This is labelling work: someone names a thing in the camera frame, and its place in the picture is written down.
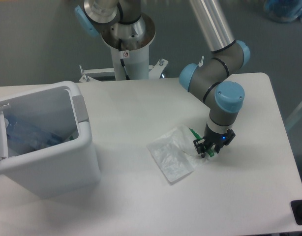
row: clear plastic bag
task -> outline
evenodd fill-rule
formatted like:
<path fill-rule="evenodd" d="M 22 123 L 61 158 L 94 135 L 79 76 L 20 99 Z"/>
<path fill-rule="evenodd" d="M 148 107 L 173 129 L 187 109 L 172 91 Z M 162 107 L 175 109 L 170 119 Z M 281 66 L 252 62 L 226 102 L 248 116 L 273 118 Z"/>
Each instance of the clear plastic bag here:
<path fill-rule="evenodd" d="M 185 125 L 180 125 L 147 145 L 152 157 L 173 184 L 204 163 L 193 141 L 194 135 Z"/>
<path fill-rule="evenodd" d="M 291 22 L 302 13 L 302 0 L 266 0 L 264 11 L 276 22 Z"/>

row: white plastic bin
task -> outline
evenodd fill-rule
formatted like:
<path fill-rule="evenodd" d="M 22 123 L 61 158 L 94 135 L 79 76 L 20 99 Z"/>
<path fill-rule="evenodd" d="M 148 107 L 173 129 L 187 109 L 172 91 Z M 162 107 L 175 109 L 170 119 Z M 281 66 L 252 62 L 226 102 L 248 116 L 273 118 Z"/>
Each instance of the white plastic bin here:
<path fill-rule="evenodd" d="M 79 88 L 65 81 L 0 98 L 0 175 L 41 198 L 49 198 L 100 180 L 89 117 Z M 14 115 L 63 140 L 30 150 L 7 141 L 4 116 Z"/>

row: blue joint cover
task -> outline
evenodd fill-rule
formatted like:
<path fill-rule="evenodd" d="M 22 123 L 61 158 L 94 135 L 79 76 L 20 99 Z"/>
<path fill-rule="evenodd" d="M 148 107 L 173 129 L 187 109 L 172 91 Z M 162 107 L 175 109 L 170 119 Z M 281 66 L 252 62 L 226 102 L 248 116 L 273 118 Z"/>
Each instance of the blue joint cover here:
<path fill-rule="evenodd" d="M 249 59 L 250 59 L 250 50 L 249 47 L 243 42 L 243 41 L 236 41 L 240 47 L 243 49 L 243 53 L 244 53 L 244 62 L 243 62 L 243 66 L 245 66 L 246 63 L 248 63 Z"/>
<path fill-rule="evenodd" d="M 89 19 L 86 17 L 86 15 L 84 14 L 83 10 L 81 9 L 80 6 L 77 6 L 74 9 L 74 13 L 79 21 L 79 23 L 81 24 L 82 28 L 92 37 L 97 37 L 99 35 L 99 33 L 97 32 L 97 30 L 94 28 L 94 26 L 91 24 L 91 22 L 89 21 Z"/>
<path fill-rule="evenodd" d="M 224 81 L 216 87 L 214 97 L 217 105 L 222 110 L 237 113 L 242 108 L 245 92 L 238 83 Z"/>
<path fill-rule="evenodd" d="M 184 89 L 186 89 L 189 92 L 189 85 L 192 78 L 192 75 L 194 74 L 195 70 L 197 69 L 197 64 L 189 64 L 187 65 L 180 74 L 180 84 Z"/>

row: plastic bag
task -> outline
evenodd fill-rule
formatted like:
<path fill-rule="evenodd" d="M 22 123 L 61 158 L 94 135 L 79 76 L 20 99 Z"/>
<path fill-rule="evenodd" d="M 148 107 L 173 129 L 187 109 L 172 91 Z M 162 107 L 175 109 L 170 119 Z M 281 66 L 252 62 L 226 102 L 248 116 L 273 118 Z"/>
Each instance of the plastic bag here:
<path fill-rule="evenodd" d="M 180 125 L 147 145 L 152 157 L 170 183 L 190 174 L 204 159 L 198 155 L 194 135 L 185 125 Z"/>

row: clear plastic bottle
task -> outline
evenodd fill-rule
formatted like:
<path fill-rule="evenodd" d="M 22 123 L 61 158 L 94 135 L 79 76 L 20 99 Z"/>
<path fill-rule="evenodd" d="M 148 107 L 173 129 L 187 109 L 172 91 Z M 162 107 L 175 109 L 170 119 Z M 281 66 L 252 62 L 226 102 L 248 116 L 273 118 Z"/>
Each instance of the clear plastic bottle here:
<path fill-rule="evenodd" d="M 51 147 L 62 143 L 62 138 L 42 130 L 16 116 L 5 117 L 7 139 L 18 144 L 30 146 L 34 150 Z"/>
<path fill-rule="evenodd" d="M 274 21 L 288 23 L 302 13 L 302 0 L 266 0 L 264 11 Z"/>

